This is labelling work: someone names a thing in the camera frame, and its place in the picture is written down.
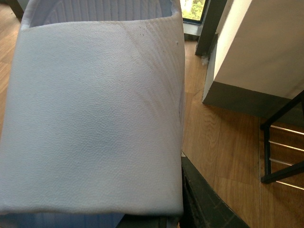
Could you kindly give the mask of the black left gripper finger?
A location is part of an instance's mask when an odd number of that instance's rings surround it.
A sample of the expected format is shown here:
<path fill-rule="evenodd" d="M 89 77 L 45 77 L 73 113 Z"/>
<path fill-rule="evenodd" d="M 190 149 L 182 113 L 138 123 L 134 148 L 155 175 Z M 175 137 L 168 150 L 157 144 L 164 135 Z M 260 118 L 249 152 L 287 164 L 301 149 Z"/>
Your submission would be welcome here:
<path fill-rule="evenodd" d="M 247 228 L 187 157 L 181 158 L 183 215 L 181 228 Z"/>

